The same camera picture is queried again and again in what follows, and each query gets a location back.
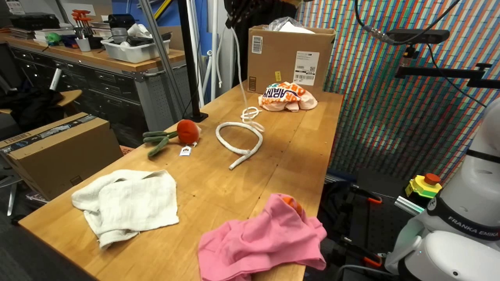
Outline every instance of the workbench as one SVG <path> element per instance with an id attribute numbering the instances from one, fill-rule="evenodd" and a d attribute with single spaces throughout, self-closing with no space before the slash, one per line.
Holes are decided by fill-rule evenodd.
<path id="1" fill-rule="evenodd" d="M 272 193 L 289 193 L 316 215 L 333 149 L 342 95 L 314 93 L 313 110 L 267 112 L 255 119 L 264 124 L 264 143 L 249 160 L 230 169 L 239 155 L 216 138 L 222 121 L 238 121 L 242 110 L 239 87 L 220 95 L 202 110 L 210 116 L 200 123 L 202 138 L 191 155 L 169 143 L 155 160 L 150 146 L 141 144 L 94 176 L 49 201 L 20 226 L 50 244 L 95 279 L 200 279 L 197 244 L 202 233 L 228 219 L 258 215 Z M 247 99 L 256 104 L 256 93 Z M 225 127 L 222 135 L 235 146 L 252 148 L 256 135 L 241 127 Z M 75 190 L 119 168 L 166 169 L 177 180 L 180 223 L 145 230 L 128 241 L 100 249 L 83 212 L 72 205 Z M 303 265 L 280 265 L 256 279 L 303 279 Z"/>
<path id="2" fill-rule="evenodd" d="M 164 129 L 172 116 L 175 101 L 172 82 L 164 76 L 160 59 L 131 63 L 111 59 L 106 49 L 80 51 L 63 43 L 41 45 L 30 38 L 0 32 L 0 43 L 8 43 L 14 59 L 31 84 L 49 88 L 55 68 L 61 68 L 58 90 L 81 88 L 75 101 L 80 110 L 110 119 L 119 140 L 136 146 L 141 132 Z M 180 102 L 175 115 L 191 101 L 183 49 L 169 49 L 174 79 L 180 84 Z"/>

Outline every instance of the pink towel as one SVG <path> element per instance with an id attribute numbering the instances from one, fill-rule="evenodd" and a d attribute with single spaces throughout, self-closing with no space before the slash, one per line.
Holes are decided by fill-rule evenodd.
<path id="1" fill-rule="evenodd" d="M 325 237 L 316 216 L 306 216 L 292 196 L 275 193 L 258 216 L 228 221 L 202 235 L 200 276 L 205 281 L 250 281 L 250 272 L 289 262 L 324 269 L 320 241 Z"/>

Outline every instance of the white towel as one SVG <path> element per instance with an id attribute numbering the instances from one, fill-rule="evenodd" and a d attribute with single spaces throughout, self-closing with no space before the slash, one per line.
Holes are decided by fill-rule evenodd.
<path id="1" fill-rule="evenodd" d="M 72 193 L 100 246 L 178 223 L 177 182 L 167 171 L 116 169 Z"/>

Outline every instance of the machine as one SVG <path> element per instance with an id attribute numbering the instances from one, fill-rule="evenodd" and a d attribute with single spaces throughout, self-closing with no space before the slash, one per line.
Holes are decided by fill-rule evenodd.
<path id="1" fill-rule="evenodd" d="M 500 98 L 491 102 L 461 168 L 388 254 L 388 271 L 425 281 L 500 276 Z"/>

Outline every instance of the cardboard box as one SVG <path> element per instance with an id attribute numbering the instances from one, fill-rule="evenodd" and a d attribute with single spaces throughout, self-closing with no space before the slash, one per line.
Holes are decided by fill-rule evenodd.
<path id="1" fill-rule="evenodd" d="M 324 91 L 333 29 L 310 27 L 314 34 L 267 30 L 249 32 L 249 87 L 264 91 L 277 80 L 295 80 L 310 91 Z"/>
<path id="2" fill-rule="evenodd" d="M 0 141 L 19 176 L 52 199 L 120 155 L 110 123 L 80 112 Z"/>

